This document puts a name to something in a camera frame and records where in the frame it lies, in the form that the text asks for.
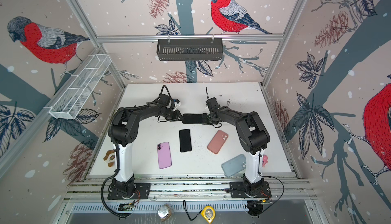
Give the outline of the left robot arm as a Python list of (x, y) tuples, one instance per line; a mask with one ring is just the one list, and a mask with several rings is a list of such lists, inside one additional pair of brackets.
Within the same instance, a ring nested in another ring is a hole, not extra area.
[(109, 187), (109, 193), (117, 192), (122, 198), (132, 197), (137, 188), (134, 184), (134, 172), (131, 163), (125, 161), (132, 156), (132, 144), (138, 135), (139, 123), (150, 117), (161, 118), (163, 122), (182, 120), (178, 110), (181, 102), (171, 97), (166, 85), (162, 86), (159, 96), (143, 106), (122, 107), (114, 114), (108, 136), (115, 146), (116, 169)]

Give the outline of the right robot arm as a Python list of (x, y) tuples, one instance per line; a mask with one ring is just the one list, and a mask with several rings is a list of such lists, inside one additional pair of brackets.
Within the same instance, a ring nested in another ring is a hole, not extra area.
[(202, 124), (217, 125), (226, 122), (236, 127), (242, 148), (249, 153), (243, 176), (244, 191), (248, 196), (256, 196), (264, 187), (261, 173), (264, 150), (270, 142), (270, 135), (257, 112), (237, 112), (223, 106), (208, 114), (202, 114)]

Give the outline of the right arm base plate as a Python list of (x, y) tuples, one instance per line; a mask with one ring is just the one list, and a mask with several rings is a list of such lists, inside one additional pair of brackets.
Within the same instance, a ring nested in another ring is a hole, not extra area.
[(257, 183), (230, 182), (227, 192), (232, 199), (244, 198), (271, 198), (269, 183), (259, 181)]

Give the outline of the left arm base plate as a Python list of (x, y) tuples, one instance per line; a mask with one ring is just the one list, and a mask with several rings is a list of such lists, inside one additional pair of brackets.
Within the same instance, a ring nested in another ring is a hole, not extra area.
[(124, 183), (114, 181), (109, 186), (109, 200), (146, 200), (150, 192), (150, 183)]

